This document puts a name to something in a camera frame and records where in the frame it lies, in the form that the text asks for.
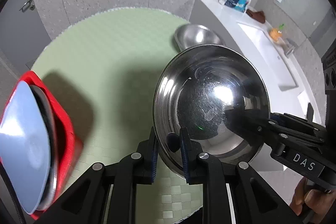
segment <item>silver screw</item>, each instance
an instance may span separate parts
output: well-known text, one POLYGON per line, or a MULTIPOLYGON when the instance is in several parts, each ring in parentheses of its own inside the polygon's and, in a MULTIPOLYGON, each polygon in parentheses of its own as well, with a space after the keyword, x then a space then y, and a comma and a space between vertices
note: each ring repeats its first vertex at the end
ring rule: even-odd
POLYGON ((100 170, 102 168, 103 168, 103 165, 100 164, 99 162, 97 162, 94 165, 92 165, 92 169, 95 170, 95 171, 98 171, 98 170, 100 170))
POLYGON ((247 169, 249 167, 249 164, 244 161, 241 161, 240 163, 238 163, 238 165, 241 169, 247 169))
POLYGON ((208 153, 202 152, 198 155, 202 160, 206 160, 209 157, 208 153))
POLYGON ((134 160, 137 160, 137 159, 141 158, 141 154, 138 153, 138 152, 135 152, 131 155, 131 158, 134 159, 134 160))

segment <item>table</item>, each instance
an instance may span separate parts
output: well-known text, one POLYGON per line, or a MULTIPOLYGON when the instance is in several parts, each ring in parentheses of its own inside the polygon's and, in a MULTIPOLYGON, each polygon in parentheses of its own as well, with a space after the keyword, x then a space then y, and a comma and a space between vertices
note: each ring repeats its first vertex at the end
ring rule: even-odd
MULTIPOLYGON (((32 70, 84 143, 66 189, 93 163, 118 162, 149 137, 154 90, 185 23, 161 10, 109 10, 69 27, 41 53, 32 70)), ((159 159, 154 184, 138 185, 136 223, 172 224, 201 205, 202 186, 187 185, 159 159)))

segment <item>brown object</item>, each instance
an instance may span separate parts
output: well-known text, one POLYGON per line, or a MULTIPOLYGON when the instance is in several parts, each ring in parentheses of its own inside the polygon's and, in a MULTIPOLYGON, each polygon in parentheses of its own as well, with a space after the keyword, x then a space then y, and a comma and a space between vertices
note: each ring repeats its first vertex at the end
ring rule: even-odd
POLYGON ((264 11, 253 12, 247 9, 246 13, 252 17, 254 20, 264 24, 266 22, 264 11))
POLYGON ((281 31, 278 28, 273 28, 269 32, 269 36, 275 41, 278 42, 279 37, 282 37, 281 31))

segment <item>human hand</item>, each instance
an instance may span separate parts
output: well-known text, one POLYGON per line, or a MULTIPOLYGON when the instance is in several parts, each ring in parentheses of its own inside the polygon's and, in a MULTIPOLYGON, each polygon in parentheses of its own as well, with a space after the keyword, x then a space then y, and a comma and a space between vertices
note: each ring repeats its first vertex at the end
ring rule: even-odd
POLYGON ((289 206, 297 215, 299 215, 302 211, 302 205, 306 203, 306 205, 315 212, 310 222, 320 223, 334 203, 336 199, 336 191, 332 191, 330 194, 325 194, 319 190, 312 189, 305 193, 306 181, 307 179, 304 177, 300 180, 295 188, 292 202, 289 206))

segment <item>stack of plates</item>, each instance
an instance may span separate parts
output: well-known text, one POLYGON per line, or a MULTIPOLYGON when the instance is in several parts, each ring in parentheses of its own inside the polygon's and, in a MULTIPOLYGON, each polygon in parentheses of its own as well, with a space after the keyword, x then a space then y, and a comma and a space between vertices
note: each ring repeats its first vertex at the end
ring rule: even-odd
POLYGON ((18 83, 0 123, 0 158, 26 213, 47 209, 55 198, 58 153, 53 111, 39 87, 18 83))

